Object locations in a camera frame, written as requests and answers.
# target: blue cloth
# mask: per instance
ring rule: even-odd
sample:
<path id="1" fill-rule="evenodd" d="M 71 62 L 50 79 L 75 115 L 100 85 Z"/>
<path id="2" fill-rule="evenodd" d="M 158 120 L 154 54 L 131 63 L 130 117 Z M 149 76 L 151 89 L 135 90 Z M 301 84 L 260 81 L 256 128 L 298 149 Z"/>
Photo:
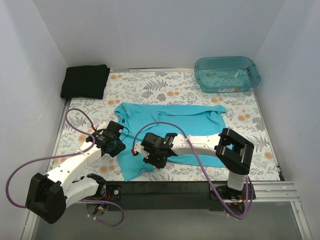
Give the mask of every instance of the blue cloth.
<path id="1" fill-rule="evenodd" d="M 137 178 L 142 172 L 152 172 L 154 169 L 153 165 L 143 162 L 141 155 L 133 156 L 131 153 L 135 135 L 143 126 L 151 122 L 164 121 L 178 125 L 187 135 L 213 135 L 221 133 L 222 129 L 226 127 L 221 113 L 226 113 L 227 110 L 221 105 L 148 105 L 123 102 L 114 112 L 120 117 L 119 123 L 129 129 L 128 137 L 123 140 L 126 149 L 117 156 L 117 159 L 124 180 L 130 181 Z M 124 129 L 121 137 L 126 136 L 127 131 Z M 141 142 L 148 132 L 162 137 L 167 133 L 180 134 L 179 130 L 171 125 L 154 124 L 140 133 L 136 143 Z M 195 156 L 191 154 L 170 157 L 168 161 L 177 164 L 199 165 Z M 217 157 L 202 155 L 201 161 L 204 166 L 225 167 Z"/>

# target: plastic bin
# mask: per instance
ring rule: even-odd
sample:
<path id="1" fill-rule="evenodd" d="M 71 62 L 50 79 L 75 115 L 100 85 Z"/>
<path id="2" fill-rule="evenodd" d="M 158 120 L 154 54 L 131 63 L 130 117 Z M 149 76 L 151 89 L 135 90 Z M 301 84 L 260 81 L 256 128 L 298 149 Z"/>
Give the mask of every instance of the plastic bin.
<path id="1" fill-rule="evenodd" d="M 255 63 L 243 56 L 201 58 L 195 63 L 194 75 L 208 94 L 246 92 L 261 80 Z"/>

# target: folded fabric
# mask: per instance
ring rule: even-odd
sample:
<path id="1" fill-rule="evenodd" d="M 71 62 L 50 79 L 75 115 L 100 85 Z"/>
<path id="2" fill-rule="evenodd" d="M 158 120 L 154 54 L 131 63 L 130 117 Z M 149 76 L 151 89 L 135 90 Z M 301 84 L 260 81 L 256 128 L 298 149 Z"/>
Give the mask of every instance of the folded fabric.
<path id="1" fill-rule="evenodd" d="M 73 66 L 66 69 L 61 98 L 102 99 L 110 68 L 107 65 Z"/>
<path id="2" fill-rule="evenodd" d="M 131 153 L 132 144 L 136 133 L 145 125 L 164 121 L 178 125 L 187 135 L 206 136 L 221 133 L 226 127 L 222 113 L 227 110 L 221 106 L 200 106 L 200 105 L 147 105 L 123 102 L 115 109 L 119 116 L 119 123 L 129 129 L 128 136 L 123 140 L 126 149 L 118 156 L 118 162 L 125 181 L 137 178 L 142 172 L 152 172 L 154 166 L 143 162 L 143 157 L 133 156 Z M 167 124 L 154 124 L 145 128 L 138 136 L 136 143 L 141 142 L 145 134 L 151 132 L 164 137 L 167 133 L 178 133 L 179 130 Z M 168 161 L 185 164 L 199 165 L 194 155 L 173 156 Z M 217 157 L 201 156 L 204 166 L 225 167 Z"/>

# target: black fabric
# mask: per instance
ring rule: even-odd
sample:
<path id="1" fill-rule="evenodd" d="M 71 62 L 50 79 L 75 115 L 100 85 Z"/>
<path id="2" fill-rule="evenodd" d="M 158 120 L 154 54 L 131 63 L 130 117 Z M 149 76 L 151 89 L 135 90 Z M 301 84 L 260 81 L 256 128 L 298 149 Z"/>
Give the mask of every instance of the black fabric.
<path id="1" fill-rule="evenodd" d="M 110 68 L 107 65 L 73 66 L 66 69 L 61 98 L 102 99 Z"/>

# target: gray floor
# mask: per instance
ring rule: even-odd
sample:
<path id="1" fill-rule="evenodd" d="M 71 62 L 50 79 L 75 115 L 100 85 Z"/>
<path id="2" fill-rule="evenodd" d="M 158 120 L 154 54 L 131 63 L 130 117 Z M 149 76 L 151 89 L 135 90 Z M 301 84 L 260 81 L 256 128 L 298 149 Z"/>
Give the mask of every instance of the gray floor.
<path id="1" fill-rule="evenodd" d="M 244 220 L 207 210 L 127 210 L 124 221 L 109 227 L 87 218 L 85 204 L 74 204 L 55 224 L 38 217 L 33 240 L 297 240 L 301 235 L 290 202 L 254 202 Z M 108 212 L 116 222 L 120 212 Z"/>

